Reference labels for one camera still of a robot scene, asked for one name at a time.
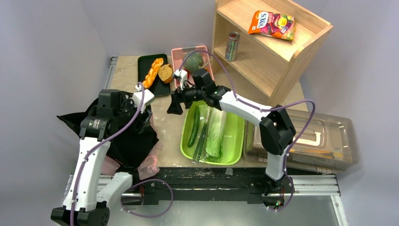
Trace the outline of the clear plastic toolbox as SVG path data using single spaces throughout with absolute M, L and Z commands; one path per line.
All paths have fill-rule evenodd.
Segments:
M 287 109 L 297 131 L 303 129 L 310 112 Z M 246 122 L 243 159 L 267 163 L 260 130 Z M 310 124 L 290 150 L 286 167 L 324 174 L 344 172 L 359 161 L 352 121 L 347 118 L 315 113 Z

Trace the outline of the orange braided bread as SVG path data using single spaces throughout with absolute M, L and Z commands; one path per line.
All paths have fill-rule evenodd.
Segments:
M 145 89 L 149 89 L 152 86 L 156 76 L 158 75 L 158 71 L 163 66 L 163 64 L 163 58 L 156 58 L 153 61 L 147 75 L 145 76 L 144 81 L 142 82 Z

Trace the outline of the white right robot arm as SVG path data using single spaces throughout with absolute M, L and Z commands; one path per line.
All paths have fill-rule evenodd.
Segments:
M 195 71 L 193 83 L 188 82 L 184 70 L 176 70 L 172 78 L 179 81 L 179 86 L 171 92 L 172 101 L 167 113 L 182 114 L 181 104 L 189 108 L 195 101 L 204 101 L 212 108 L 233 113 L 258 126 L 262 145 L 268 153 L 265 188 L 271 192 L 281 188 L 286 170 L 284 155 L 296 134 L 285 108 L 261 105 L 235 94 L 228 87 L 217 86 L 205 69 Z

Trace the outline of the pink perforated plastic basket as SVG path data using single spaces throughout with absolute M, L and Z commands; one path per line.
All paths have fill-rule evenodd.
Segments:
M 191 47 L 191 48 L 172 49 L 171 54 L 172 54 L 173 71 L 179 69 L 180 66 L 183 65 L 182 61 L 185 59 L 185 55 L 188 52 L 193 52 L 195 50 L 200 50 L 200 53 L 203 57 L 204 65 L 201 68 L 205 69 L 210 74 L 211 78 L 214 79 L 209 55 L 207 52 L 205 52 L 205 51 L 207 51 L 206 46 L 195 46 L 195 47 Z M 190 83 L 194 84 L 191 73 L 189 73 L 188 81 Z

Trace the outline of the green netted melon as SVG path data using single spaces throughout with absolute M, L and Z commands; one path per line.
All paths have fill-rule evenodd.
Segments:
M 204 65 L 204 60 L 200 52 L 191 53 L 188 52 L 185 57 L 189 56 L 183 63 L 183 68 L 188 73 L 194 73 L 196 70 Z

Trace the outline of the green cucumber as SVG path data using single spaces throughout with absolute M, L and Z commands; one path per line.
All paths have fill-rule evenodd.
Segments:
M 199 125 L 200 125 L 200 108 L 199 106 L 196 106 L 194 110 L 192 132 L 187 144 L 188 147 L 192 147 L 194 145 L 199 130 Z

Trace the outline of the black cloth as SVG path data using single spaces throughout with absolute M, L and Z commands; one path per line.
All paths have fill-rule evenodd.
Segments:
M 57 118 L 81 139 L 91 137 L 100 142 L 116 134 L 133 118 L 137 105 L 132 97 L 129 92 L 103 89 L 86 111 L 59 115 Z M 107 156 L 121 166 L 138 168 L 159 140 L 151 126 L 151 116 L 151 106 L 139 112 L 133 123 L 111 140 Z

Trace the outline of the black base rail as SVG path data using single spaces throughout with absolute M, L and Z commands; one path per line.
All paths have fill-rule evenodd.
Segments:
M 137 172 L 118 172 L 100 176 L 97 184 L 77 193 L 94 196 L 95 207 L 111 207 L 127 198 L 141 198 L 146 205 L 159 201 L 227 201 L 264 204 L 281 208 L 295 196 L 339 196 L 334 175 L 290 170 L 280 182 L 267 180 L 262 168 L 174 168 L 162 167 L 149 179 L 140 180 Z

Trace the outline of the wooden shelf unit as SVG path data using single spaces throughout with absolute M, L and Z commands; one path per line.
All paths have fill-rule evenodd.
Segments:
M 248 34 L 258 10 L 294 16 L 294 40 Z M 228 34 L 238 32 L 238 51 L 230 66 L 261 90 L 269 105 L 277 105 L 285 102 L 331 30 L 330 22 L 291 0 L 218 0 L 211 50 L 227 65 Z

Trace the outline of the orange snack packet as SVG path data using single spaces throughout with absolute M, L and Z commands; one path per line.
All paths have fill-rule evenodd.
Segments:
M 247 33 L 293 41 L 295 31 L 295 17 L 259 10 L 254 13 Z

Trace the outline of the silver drink can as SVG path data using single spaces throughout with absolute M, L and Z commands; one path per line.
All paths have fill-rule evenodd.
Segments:
M 235 61 L 238 45 L 239 45 L 240 34 L 238 32 L 230 32 L 228 34 L 228 41 L 225 51 L 225 59 L 229 62 Z

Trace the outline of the green plastic tray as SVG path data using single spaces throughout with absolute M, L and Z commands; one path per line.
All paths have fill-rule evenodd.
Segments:
M 192 147 L 188 147 L 188 141 L 192 132 L 193 126 L 193 117 L 195 107 L 199 106 L 200 109 L 200 123 L 199 130 L 195 139 L 195 143 Z M 202 125 L 204 123 L 204 117 L 206 114 L 206 103 L 203 101 L 195 102 L 187 111 L 185 116 L 183 131 L 180 142 L 180 149 L 182 154 L 188 159 L 193 159 L 193 155 L 198 143 L 198 139 L 202 130 Z M 202 156 L 199 162 L 218 165 L 218 166 L 228 166 L 233 165 L 239 161 L 241 158 L 241 151 L 244 141 L 244 128 L 245 128 L 245 120 L 240 118 L 239 116 L 233 113 L 227 113 L 224 138 L 222 144 L 223 156 L 219 162 L 210 162 L 206 160 L 206 139 L 204 143 L 204 149 L 202 151 Z

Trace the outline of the napa cabbage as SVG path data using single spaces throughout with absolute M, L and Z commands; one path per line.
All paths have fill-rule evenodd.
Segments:
M 219 162 L 223 156 L 222 144 L 224 138 L 227 112 L 212 109 L 209 117 L 209 127 L 206 139 L 206 160 Z

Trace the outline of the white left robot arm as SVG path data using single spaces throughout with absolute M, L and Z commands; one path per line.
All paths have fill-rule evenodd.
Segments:
M 103 162 L 115 138 L 146 110 L 145 92 L 143 88 L 135 93 L 116 89 L 99 92 L 95 104 L 79 121 L 79 159 L 62 206 L 52 209 L 52 221 L 60 226 L 105 226 L 110 207 L 122 193 L 140 188 L 138 177 L 119 172 L 97 191 Z

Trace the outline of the black rectangular tray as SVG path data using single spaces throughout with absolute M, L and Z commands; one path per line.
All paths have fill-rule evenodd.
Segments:
M 162 59 L 163 61 L 162 66 L 168 63 L 166 54 L 147 55 L 147 56 L 140 56 L 138 58 L 137 60 L 138 81 L 141 81 L 144 84 L 144 81 L 148 80 L 145 77 L 148 75 L 153 63 L 156 62 L 157 59 Z M 155 95 L 155 97 L 164 97 L 169 95 L 170 93 L 170 85 L 168 83 L 164 83 L 158 76 L 158 73 L 155 73 L 155 77 L 153 79 L 151 86 L 149 86 L 146 89 L 151 91 Z

